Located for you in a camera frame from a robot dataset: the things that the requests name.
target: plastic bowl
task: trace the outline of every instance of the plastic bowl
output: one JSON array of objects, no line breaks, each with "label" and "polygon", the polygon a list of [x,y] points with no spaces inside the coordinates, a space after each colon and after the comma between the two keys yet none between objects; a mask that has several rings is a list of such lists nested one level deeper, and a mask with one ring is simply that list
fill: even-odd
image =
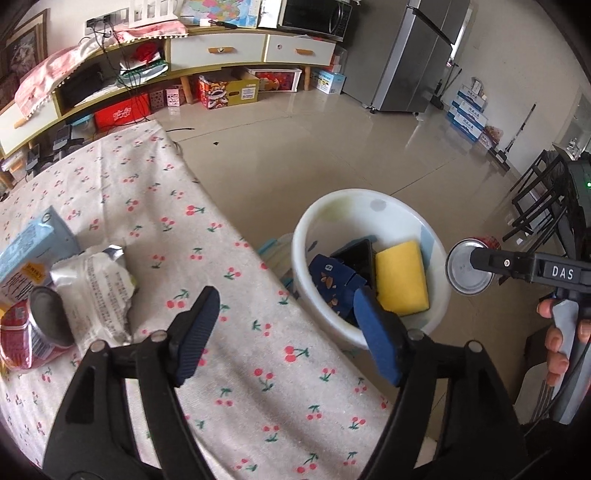
[{"label": "plastic bowl", "polygon": [[339,317],[316,290],[308,265],[317,254],[330,256],[339,248],[369,238],[380,252],[415,239],[421,245],[430,308],[402,317],[408,329],[430,334],[447,312],[451,288],[445,275],[446,252],[429,224],[412,208],[372,190],[329,193],[314,202],[300,219],[291,246],[291,265],[298,301],[339,345],[367,349],[361,330]]}]

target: plastic bag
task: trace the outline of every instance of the plastic bag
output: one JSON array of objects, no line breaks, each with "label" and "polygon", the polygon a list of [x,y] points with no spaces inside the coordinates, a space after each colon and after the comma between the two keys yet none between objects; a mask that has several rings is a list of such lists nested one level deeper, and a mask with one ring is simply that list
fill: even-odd
[{"label": "plastic bag", "polygon": [[91,247],[53,265],[51,278],[82,353],[97,339],[110,346],[131,343],[127,311],[135,281],[125,268],[122,247]]}]

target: cable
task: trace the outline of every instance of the cable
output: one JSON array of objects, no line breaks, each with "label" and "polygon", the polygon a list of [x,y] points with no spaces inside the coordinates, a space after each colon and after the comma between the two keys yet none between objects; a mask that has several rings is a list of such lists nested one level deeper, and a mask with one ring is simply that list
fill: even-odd
[{"label": "cable", "polygon": [[585,348],[583,350],[583,354],[580,356],[579,360],[577,361],[577,364],[574,366],[573,371],[570,373],[570,375],[568,376],[568,378],[565,378],[563,380],[562,385],[561,385],[561,388],[560,388],[560,391],[558,391],[558,393],[556,394],[556,396],[550,401],[550,403],[548,403],[548,406],[542,411],[542,413],[540,413],[540,415],[535,420],[534,424],[529,428],[529,430],[527,432],[525,432],[524,437],[527,437],[532,432],[532,430],[534,430],[534,428],[537,427],[538,423],[540,423],[540,421],[550,412],[550,410],[552,409],[552,407],[554,407],[555,403],[558,401],[558,399],[560,398],[560,396],[566,390],[566,386],[572,380],[572,378],[574,377],[575,373],[577,373],[577,370],[583,366],[583,360],[585,359],[585,356],[587,355],[587,351],[589,350],[589,346],[590,345],[591,345],[591,337],[587,341],[587,344],[585,345]]}]

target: white wall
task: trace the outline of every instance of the white wall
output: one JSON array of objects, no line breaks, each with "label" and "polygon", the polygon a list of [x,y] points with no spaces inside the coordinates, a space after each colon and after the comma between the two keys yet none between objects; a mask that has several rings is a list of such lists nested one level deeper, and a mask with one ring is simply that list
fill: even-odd
[{"label": "white wall", "polygon": [[76,45],[84,37],[86,20],[129,7],[129,0],[39,0],[21,23],[49,8],[48,54]]},{"label": "white wall", "polygon": [[462,83],[480,78],[489,100],[485,115],[504,131],[503,148],[537,103],[509,154],[511,164],[523,172],[558,139],[579,89],[591,99],[591,85],[564,37],[534,0],[472,4],[472,28],[456,57],[463,72],[443,100],[449,104]]}]

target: painting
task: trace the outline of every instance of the painting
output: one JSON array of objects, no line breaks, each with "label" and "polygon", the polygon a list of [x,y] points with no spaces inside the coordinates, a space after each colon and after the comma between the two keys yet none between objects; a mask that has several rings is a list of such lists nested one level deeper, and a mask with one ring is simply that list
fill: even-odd
[{"label": "painting", "polygon": [[8,72],[21,80],[39,63],[38,29],[33,27],[6,47]]},{"label": "painting", "polygon": [[22,79],[39,62],[47,58],[47,19],[49,9],[17,27],[6,40],[4,70]]}]

